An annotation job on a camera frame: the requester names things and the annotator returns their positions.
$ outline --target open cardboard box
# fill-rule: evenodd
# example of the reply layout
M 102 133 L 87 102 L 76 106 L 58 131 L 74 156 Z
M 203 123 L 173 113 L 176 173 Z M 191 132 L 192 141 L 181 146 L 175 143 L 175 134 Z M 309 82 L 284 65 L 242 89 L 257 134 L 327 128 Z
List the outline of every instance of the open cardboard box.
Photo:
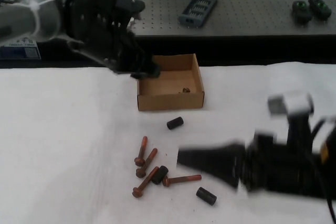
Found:
M 138 81 L 139 111 L 203 107 L 204 88 L 195 54 L 153 59 L 161 66 L 161 75 Z M 183 88 L 189 88 L 190 93 L 183 93 Z

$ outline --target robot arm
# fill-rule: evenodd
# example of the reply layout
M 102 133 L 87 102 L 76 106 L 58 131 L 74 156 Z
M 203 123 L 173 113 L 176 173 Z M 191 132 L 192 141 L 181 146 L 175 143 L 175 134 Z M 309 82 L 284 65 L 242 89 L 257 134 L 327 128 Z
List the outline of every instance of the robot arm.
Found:
M 0 8 L 0 44 L 23 37 L 62 38 L 72 51 L 116 73 L 158 77 L 152 55 L 127 30 L 131 17 L 144 8 L 140 0 L 18 0 Z

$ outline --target screwdriver bit set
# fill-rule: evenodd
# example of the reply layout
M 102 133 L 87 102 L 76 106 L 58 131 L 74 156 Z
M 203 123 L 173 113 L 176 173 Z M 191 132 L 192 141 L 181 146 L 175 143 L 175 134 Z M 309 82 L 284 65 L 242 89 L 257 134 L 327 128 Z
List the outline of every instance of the screwdriver bit set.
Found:
M 217 0 L 191 0 L 184 12 L 179 16 L 181 25 L 188 27 L 203 26 Z

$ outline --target sticker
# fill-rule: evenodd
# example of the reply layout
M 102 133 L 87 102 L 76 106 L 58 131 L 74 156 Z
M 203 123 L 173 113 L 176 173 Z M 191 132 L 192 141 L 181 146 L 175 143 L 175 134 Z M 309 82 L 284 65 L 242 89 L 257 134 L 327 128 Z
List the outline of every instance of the sticker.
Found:
M 41 56 L 38 51 L 35 40 L 23 38 L 16 39 L 0 47 L 0 59 L 35 59 L 40 60 Z

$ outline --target hex bolt head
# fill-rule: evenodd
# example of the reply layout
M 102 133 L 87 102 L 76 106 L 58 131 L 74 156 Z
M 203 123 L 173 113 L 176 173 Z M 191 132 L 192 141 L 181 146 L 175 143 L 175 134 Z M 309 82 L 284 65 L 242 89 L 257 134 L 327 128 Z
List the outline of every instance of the hex bolt head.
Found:
M 138 189 L 137 187 L 134 187 L 134 188 L 133 188 L 132 195 L 133 195 L 135 198 L 140 198 L 140 197 L 143 195 L 143 194 L 142 194 L 142 190 Z
M 146 169 L 148 168 L 148 166 L 152 163 L 155 155 L 157 154 L 158 149 L 154 148 L 151 152 L 151 154 L 149 154 L 148 158 L 146 159 L 145 163 L 143 164 L 143 166 L 141 168 L 136 169 L 136 176 L 138 178 L 143 178 L 144 176 L 146 176 Z
M 146 188 L 146 186 L 149 184 L 149 182 L 152 180 L 153 176 L 158 170 L 159 168 L 157 166 L 154 167 L 154 169 L 151 171 L 151 173 L 149 173 L 149 175 L 147 176 L 147 178 L 145 178 L 141 185 L 139 187 L 133 188 L 132 195 L 135 198 L 140 198 L 143 195 L 143 190 Z

